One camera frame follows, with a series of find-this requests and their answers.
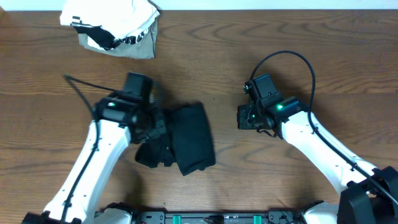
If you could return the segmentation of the black t-shirt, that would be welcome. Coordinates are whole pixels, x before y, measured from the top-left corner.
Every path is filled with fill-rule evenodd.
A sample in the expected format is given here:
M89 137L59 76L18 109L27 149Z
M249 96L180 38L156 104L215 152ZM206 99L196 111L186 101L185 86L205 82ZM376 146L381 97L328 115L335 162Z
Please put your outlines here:
M135 161L150 168L177 163L182 175L216 164L211 127L203 103L163 109L167 132L140 145Z

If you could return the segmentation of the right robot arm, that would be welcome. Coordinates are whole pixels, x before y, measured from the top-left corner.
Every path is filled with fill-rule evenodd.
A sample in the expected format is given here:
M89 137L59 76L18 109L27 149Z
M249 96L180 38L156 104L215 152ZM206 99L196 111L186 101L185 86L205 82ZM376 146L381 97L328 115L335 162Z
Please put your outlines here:
M283 98L263 74L243 86L250 102L237 112L239 129L279 137L301 151L340 197L300 212L304 223L397 223L397 171L365 161L329 133L296 97Z

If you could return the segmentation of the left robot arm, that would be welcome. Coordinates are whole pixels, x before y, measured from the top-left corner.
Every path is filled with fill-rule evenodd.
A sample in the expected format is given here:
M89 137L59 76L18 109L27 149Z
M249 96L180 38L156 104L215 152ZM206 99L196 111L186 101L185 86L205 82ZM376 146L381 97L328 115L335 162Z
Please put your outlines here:
M88 109L93 117L84 146L66 181L41 214L27 213L23 223L135 223L125 205L102 212L99 199L116 162L128 146L158 139L167 132L153 98L154 81L128 73L122 90L111 90Z

